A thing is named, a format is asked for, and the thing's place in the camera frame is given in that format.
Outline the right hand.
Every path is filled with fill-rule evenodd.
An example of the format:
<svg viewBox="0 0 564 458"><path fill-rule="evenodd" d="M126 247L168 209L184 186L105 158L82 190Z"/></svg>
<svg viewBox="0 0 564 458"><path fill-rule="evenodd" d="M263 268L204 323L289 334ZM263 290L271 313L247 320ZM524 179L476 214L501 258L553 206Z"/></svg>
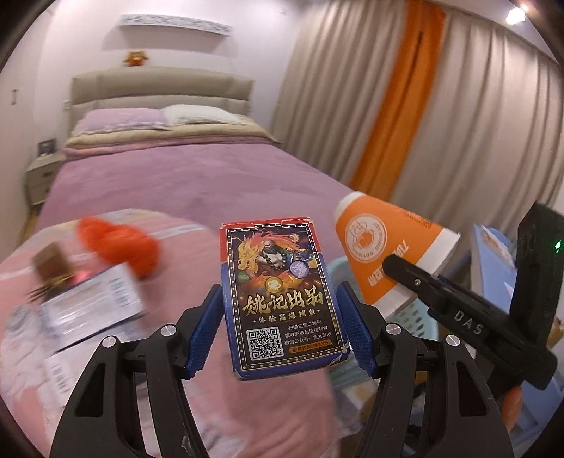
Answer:
<svg viewBox="0 0 564 458"><path fill-rule="evenodd" d="M523 400L522 388L512 388L504 397L501 404L501 415L507 432L511 432L521 414Z"/></svg>

